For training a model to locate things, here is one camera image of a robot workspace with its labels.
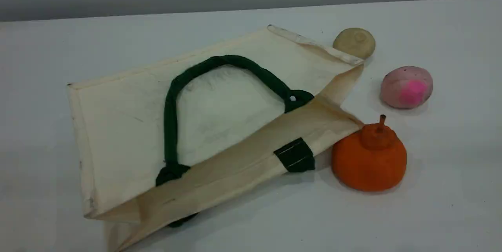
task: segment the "table surface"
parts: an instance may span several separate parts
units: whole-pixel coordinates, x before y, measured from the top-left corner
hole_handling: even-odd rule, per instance
[[[502,250],[502,0],[427,0],[235,12],[0,23],[0,243],[7,252],[101,252],[81,213],[66,84],[111,75],[275,24],[330,45],[362,27],[376,50],[343,107],[387,123],[408,150],[385,194],[345,188],[329,152],[130,249],[163,251],[499,252]],[[412,111],[385,107],[400,66],[434,78]]]

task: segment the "orange toy pear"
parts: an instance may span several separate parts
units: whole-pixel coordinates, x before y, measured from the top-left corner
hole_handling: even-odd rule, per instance
[[[332,170],[347,186],[366,192],[385,191],[403,179],[406,149],[396,132],[380,123],[367,124],[333,146]]]

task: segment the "round object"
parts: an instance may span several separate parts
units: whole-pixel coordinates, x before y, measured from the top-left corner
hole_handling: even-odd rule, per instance
[[[380,192],[393,188],[403,179],[407,154],[396,132],[380,123],[361,130],[333,146],[331,169],[336,177],[353,189]]]
[[[333,42],[333,48],[361,59],[369,58],[375,45],[373,35],[362,28],[347,28]]]
[[[380,97],[391,107],[413,109],[427,101],[432,87],[432,76],[428,71],[416,66],[403,66],[385,76]]]

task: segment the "fruit stem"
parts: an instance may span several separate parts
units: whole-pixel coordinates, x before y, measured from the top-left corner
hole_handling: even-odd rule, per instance
[[[378,133],[382,133],[384,132],[384,123],[385,123],[385,119],[387,118],[387,116],[385,115],[380,115],[380,122],[378,123],[378,127],[376,128],[376,131]]]

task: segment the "green handle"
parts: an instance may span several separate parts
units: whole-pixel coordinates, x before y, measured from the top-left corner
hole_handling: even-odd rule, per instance
[[[209,59],[188,68],[178,75],[171,82],[166,96],[164,106],[164,159],[166,166],[161,169],[156,178],[156,185],[168,182],[169,180],[179,179],[189,166],[178,163],[178,117],[176,110],[176,100],[183,88],[194,78],[207,73],[220,66],[230,65],[237,68],[247,69],[260,79],[275,94],[284,101],[284,112],[290,112],[298,107],[308,103],[314,96],[303,90],[291,90],[278,77],[270,71],[260,67],[250,59],[237,55],[226,55],[221,57],[210,57]]]

